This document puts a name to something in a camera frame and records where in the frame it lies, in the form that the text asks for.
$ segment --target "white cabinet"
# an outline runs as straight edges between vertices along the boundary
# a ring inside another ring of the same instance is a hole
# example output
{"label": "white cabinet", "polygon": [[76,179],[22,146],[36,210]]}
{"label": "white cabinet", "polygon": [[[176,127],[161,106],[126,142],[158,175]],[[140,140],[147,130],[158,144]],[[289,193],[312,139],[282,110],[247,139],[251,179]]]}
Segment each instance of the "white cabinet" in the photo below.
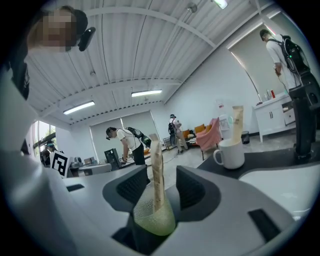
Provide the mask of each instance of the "white cabinet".
{"label": "white cabinet", "polygon": [[276,95],[258,106],[254,106],[255,116],[258,122],[260,141],[263,135],[274,134],[296,127],[293,109],[287,110],[286,106],[291,101],[287,94]]}

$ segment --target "armchair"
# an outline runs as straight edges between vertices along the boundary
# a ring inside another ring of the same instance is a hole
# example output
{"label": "armchair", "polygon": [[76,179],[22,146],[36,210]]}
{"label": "armchair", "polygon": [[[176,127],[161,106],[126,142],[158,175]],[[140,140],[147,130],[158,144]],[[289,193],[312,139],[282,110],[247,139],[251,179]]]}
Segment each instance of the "armchair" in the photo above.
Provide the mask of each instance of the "armchair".
{"label": "armchair", "polygon": [[219,118],[212,119],[205,130],[196,134],[196,143],[201,148],[202,160],[205,160],[204,151],[213,148],[215,145],[218,147],[218,143],[222,140],[219,126]]}

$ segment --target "white mug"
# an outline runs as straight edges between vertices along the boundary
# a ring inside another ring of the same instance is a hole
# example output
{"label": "white mug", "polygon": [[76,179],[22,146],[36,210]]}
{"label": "white mug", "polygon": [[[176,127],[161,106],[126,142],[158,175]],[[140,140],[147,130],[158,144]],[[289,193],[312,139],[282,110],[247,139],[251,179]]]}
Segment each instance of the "white mug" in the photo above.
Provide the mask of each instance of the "white mug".
{"label": "white mug", "polygon": [[[227,169],[237,169],[245,163],[245,153],[242,145],[242,140],[234,144],[232,138],[224,139],[218,144],[219,149],[213,153],[213,159],[218,165],[224,166]],[[221,161],[216,158],[216,154],[220,152]]]}

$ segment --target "bottle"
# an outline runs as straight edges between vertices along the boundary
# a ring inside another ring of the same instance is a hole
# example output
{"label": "bottle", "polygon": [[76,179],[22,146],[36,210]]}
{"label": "bottle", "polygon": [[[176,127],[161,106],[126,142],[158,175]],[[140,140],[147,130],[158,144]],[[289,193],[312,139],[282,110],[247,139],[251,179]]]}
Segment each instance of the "bottle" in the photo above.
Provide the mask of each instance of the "bottle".
{"label": "bottle", "polygon": [[269,91],[269,90],[266,90],[266,95],[268,96],[268,100],[270,100],[271,94],[270,94],[270,91]]}

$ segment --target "white ceiling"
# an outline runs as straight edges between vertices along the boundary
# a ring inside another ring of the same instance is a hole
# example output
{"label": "white ceiling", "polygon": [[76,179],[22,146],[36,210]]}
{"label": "white ceiling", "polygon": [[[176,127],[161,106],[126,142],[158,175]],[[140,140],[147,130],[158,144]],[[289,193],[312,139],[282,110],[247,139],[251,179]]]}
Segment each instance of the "white ceiling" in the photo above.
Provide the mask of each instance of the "white ceiling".
{"label": "white ceiling", "polygon": [[[88,16],[96,33],[84,52],[38,50],[26,62],[28,102],[39,116],[66,124],[137,105],[166,102],[192,72],[257,12],[255,0],[56,0],[46,9],[70,5]],[[161,94],[131,97],[132,92]],[[94,101],[69,115],[63,111]]]}

